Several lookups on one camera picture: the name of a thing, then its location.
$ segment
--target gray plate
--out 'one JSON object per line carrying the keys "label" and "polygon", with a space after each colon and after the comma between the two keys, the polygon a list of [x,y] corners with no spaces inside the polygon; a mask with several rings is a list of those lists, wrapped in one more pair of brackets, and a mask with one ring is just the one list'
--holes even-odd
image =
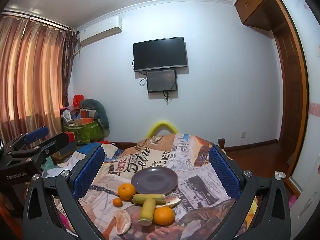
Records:
{"label": "gray plate", "polygon": [[134,174],[131,184],[140,194],[166,194],[178,185],[178,176],[169,168],[149,167]]}

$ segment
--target curtain rod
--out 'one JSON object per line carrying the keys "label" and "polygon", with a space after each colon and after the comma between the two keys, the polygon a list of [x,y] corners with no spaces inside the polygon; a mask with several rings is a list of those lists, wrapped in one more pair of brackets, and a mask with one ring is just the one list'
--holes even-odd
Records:
{"label": "curtain rod", "polygon": [[67,31],[68,28],[69,28],[66,25],[54,22],[54,21],[49,20],[47,18],[44,18],[44,17],[41,17],[41,16],[37,16],[37,15],[34,15],[34,14],[30,14],[30,13],[27,13],[27,12],[22,12],[22,11],[5,9],[5,10],[2,11],[1,15],[13,15],[13,16],[24,17],[24,18],[29,18],[30,17],[31,20],[36,20],[36,21],[39,21],[39,22],[42,22],[42,23],[57,27],[59,29],[65,30],[65,31]]}

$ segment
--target metal bolt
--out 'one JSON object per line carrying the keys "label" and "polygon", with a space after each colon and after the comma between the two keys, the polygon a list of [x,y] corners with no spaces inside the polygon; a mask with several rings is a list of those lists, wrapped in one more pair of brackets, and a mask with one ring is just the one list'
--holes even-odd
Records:
{"label": "metal bolt", "polygon": [[62,177],[66,177],[66,176],[68,176],[70,174],[70,171],[68,171],[68,170],[64,170],[63,172],[61,172],[61,176]]}
{"label": "metal bolt", "polygon": [[244,174],[245,174],[247,177],[251,177],[251,176],[252,176],[252,171],[246,170],[246,171],[244,171]]}
{"label": "metal bolt", "polygon": [[32,179],[33,179],[33,180],[37,180],[37,179],[39,179],[39,178],[40,178],[40,175],[39,175],[39,174],[35,174],[35,175],[32,176]]}
{"label": "metal bolt", "polygon": [[276,180],[281,180],[281,179],[282,179],[282,177],[281,177],[281,175],[280,175],[280,174],[276,173],[276,174],[275,174],[275,179],[276,179]]}

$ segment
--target yellow arch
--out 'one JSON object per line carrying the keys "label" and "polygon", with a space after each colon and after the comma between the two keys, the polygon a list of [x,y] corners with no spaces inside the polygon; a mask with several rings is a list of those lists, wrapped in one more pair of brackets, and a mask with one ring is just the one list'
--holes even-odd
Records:
{"label": "yellow arch", "polygon": [[179,133],[179,131],[177,130],[177,128],[175,128],[173,126],[172,123],[168,122],[168,121],[159,121],[157,122],[148,132],[146,139],[154,136],[155,131],[161,127],[161,126],[166,126],[167,128],[169,128],[169,130],[171,131],[171,133]]}

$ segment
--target white air conditioner unit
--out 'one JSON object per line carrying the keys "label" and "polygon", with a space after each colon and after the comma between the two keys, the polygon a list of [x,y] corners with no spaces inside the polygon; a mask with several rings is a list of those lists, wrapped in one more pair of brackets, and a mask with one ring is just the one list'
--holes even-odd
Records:
{"label": "white air conditioner unit", "polygon": [[114,16],[94,23],[80,33],[81,46],[86,46],[95,41],[122,32],[121,18]]}

